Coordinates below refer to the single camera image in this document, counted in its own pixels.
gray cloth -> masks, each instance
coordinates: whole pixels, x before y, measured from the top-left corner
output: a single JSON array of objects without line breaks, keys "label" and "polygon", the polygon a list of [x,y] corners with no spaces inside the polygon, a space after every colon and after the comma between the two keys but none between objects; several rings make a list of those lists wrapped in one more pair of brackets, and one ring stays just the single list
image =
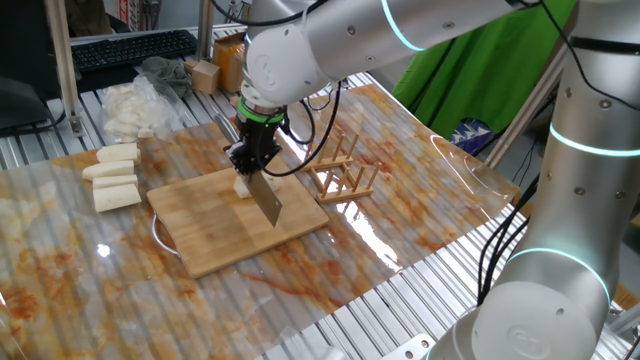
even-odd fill
[{"label": "gray cloth", "polygon": [[191,79],[177,60],[167,60],[161,57],[148,58],[142,63],[142,73],[160,94],[168,95],[166,94],[167,86],[179,98],[183,98],[187,91],[191,90]]}]

cardboard box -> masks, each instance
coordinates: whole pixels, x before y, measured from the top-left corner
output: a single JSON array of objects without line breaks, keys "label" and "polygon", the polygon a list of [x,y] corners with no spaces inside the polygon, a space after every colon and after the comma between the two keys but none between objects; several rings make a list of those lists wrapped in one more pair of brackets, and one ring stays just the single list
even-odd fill
[{"label": "cardboard box", "polygon": [[216,91],[219,80],[220,68],[208,61],[201,60],[191,73],[193,89],[206,94],[213,94]]},{"label": "cardboard box", "polygon": [[212,62],[220,67],[220,85],[231,93],[240,91],[244,78],[244,35],[242,32],[223,37],[213,45]]},{"label": "cardboard box", "polygon": [[193,60],[193,59],[189,59],[189,60],[185,61],[184,62],[184,72],[187,73],[188,75],[191,75],[193,73],[193,68],[195,68],[196,65],[198,65],[198,62]]}]

blue object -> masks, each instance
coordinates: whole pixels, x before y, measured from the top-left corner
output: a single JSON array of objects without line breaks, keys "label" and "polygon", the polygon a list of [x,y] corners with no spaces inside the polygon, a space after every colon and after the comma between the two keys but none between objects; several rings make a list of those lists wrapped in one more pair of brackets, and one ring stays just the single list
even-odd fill
[{"label": "blue object", "polygon": [[493,132],[482,121],[476,119],[463,120],[449,139],[460,149],[473,154],[491,139]]}]

metal pole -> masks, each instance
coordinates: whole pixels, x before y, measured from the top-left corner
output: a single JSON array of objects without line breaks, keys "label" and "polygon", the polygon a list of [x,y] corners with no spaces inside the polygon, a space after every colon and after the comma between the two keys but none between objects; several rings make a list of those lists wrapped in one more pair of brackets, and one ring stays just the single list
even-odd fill
[{"label": "metal pole", "polygon": [[67,118],[71,119],[71,129],[74,135],[82,133],[80,122],[72,117],[80,114],[80,101],[78,100],[78,88],[76,87],[76,75],[71,57],[71,42],[69,40],[69,27],[67,24],[67,11],[64,1],[45,0],[47,16],[51,29],[51,38],[55,50],[56,63],[58,65],[58,81],[62,89],[62,102]]},{"label": "metal pole", "polygon": [[538,81],[538,84],[529,95],[529,98],[518,112],[518,115],[513,119],[511,125],[507,128],[507,131],[502,135],[498,145],[491,151],[489,157],[484,162],[488,167],[495,169],[498,167],[507,150],[513,145],[513,142],[522,134],[527,128],[529,123],[533,120],[533,116],[540,108],[543,101],[549,97],[553,88],[560,82],[560,75],[564,67],[564,57],[567,54],[567,45],[562,45],[562,48],[556,54],[549,67]]},{"label": "metal pole", "polygon": [[200,18],[198,20],[198,52],[196,60],[211,58],[211,36],[213,27],[213,6],[209,0],[200,0]]}]

robotic arm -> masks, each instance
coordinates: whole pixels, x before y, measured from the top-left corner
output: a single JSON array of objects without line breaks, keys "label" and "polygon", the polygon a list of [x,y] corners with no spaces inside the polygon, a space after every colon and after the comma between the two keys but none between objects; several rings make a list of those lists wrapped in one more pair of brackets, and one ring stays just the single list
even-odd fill
[{"label": "robotic arm", "polygon": [[[254,13],[285,16],[307,5],[260,0],[254,6],[270,11]],[[241,142],[262,147],[260,154],[271,158],[278,150],[273,133],[256,142],[253,123],[264,130],[265,121],[279,121],[284,105],[327,83],[525,5],[518,0],[329,0],[295,22],[250,28],[238,116]],[[484,303],[445,334],[429,360],[592,356],[618,282],[622,234],[640,193],[638,16],[637,0],[581,2],[572,42],[582,66],[566,60],[528,232]],[[240,172],[255,171],[251,161],[242,169],[237,159],[234,164]]]}]

